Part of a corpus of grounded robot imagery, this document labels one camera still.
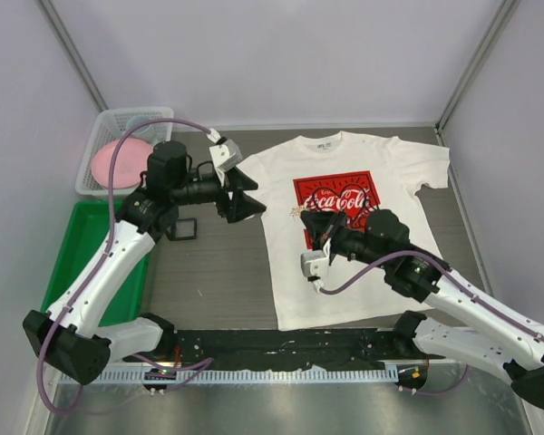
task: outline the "shirt tag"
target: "shirt tag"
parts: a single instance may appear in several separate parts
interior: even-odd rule
[[[319,143],[318,145],[316,145],[316,147],[317,147],[319,150],[327,151],[327,150],[332,149],[332,148],[333,148],[333,145],[334,145],[333,142],[324,142],[324,143]]]

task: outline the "red graphic print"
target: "red graphic print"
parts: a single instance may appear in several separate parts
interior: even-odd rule
[[[295,179],[294,189],[298,206],[314,211],[345,211],[349,228],[363,229],[367,217],[381,204],[368,170]],[[305,238],[311,248],[306,231]]]

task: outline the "metal frame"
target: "metal frame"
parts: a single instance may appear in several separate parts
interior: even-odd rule
[[[526,412],[526,418],[528,419],[532,433],[536,435],[544,434],[544,411],[530,405],[526,401],[522,401],[522,406]]]
[[[429,127],[434,129],[435,122],[330,122],[322,124],[257,124],[257,125],[212,125],[217,131],[262,131],[262,130],[306,130],[306,129],[395,129],[395,128],[421,128]],[[173,125],[173,131],[187,132],[197,131],[187,125]]]
[[[99,111],[106,111],[109,109],[109,106],[102,97],[102,94],[92,78],[87,65],[84,63],[81,54],[74,45],[73,39],[66,30],[63,20],[56,12],[53,2],[51,0],[35,0],[35,2],[40,11],[43,13],[44,19],[53,31],[56,40],[63,48],[67,59],[83,83],[84,89],[89,93],[92,103]]]
[[[44,366],[45,389],[48,397],[53,398],[56,394],[61,377],[62,373],[54,369],[54,367]],[[37,392],[26,420],[24,435],[44,435],[50,415],[51,413],[43,405]]]
[[[465,68],[465,71],[461,75],[461,78],[453,91],[452,97],[448,101],[447,106],[445,106],[445,110],[443,110],[443,114],[435,126],[441,133],[447,126],[463,99],[463,96],[470,88],[481,67],[490,55],[491,49],[500,38],[501,33],[506,28],[506,25],[516,11],[520,1],[521,0],[502,0],[501,5],[498,7],[498,10],[491,20],[490,27],[488,27],[485,35],[481,38],[468,66]]]

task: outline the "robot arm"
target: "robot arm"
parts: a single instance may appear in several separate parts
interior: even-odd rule
[[[179,206],[215,203],[228,223],[266,210],[244,193],[257,189],[257,183],[236,168],[241,161],[238,146],[224,138],[209,151],[214,170],[199,174],[188,166],[188,153],[182,143],[169,141],[154,147],[148,170],[142,174],[144,182],[115,213],[112,250],[60,322],[46,354],[47,363],[85,385],[96,379],[108,362],[134,353],[151,353],[155,358],[169,354],[174,327],[154,314],[114,326],[98,325],[131,270],[175,223]],[[24,319],[23,328],[36,355],[54,320],[68,309],[69,300],[96,267],[109,236],[46,313],[31,311]]]
[[[409,228],[390,210],[371,214],[363,232],[347,228],[342,213],[303,211],[301,218],[314,249],[301,256],[302,271],[317,292],[334,295],[348,287],[324,289],[322,279],[336,255],[372,265],[365,272],[380,266],[395,292],[443,310],[476,331],[406,312],[393,328],[399,343],[489,372],[544,409],[543,324],[486,295],[440,258],[412,245]]]

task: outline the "white cable organizer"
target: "white cable organizer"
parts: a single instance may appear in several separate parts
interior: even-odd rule
[[[152,367],[144,363],[131,363],[127,365],[109,365],[95,379],[92,384],[125,385],[142,383],[148,385],[169,385],[185,381],[191,377],[194,371],[178,372],[177,379],[145,380],[145,373]],[[313,366],[309,370],[295,370],[293,372],[252,372],[240,370],[235,372],[206,370],[191,381],[192,385],[215,384],[301,384],[301,383],[387,383],[398,382],[399,374],[397,366],[386,364],[383,370],[359,370],[330,372],[323,368]],[[76,381],[63,374],[59,385],[76,384]]]
[[[104,199],[109,194],[108,190],[97,183],[91,174],[91,162],[95,154],[107,143],[117,140],[126,130],[126,124],[133,116],[144,115],[151,119],[173,118],[173,109],[170,107],[130,107],[122,109],[110,109],[102,111],[97,116],[91,130],[91,136],[84,150],[83,160],[79,168],[74,188],[79,195]],[[163,122],[152,124],[157,141],[171,139],[173,124]],[[117,198],[124,198],[135,190],[132,188],[116,188],[113,194]]]

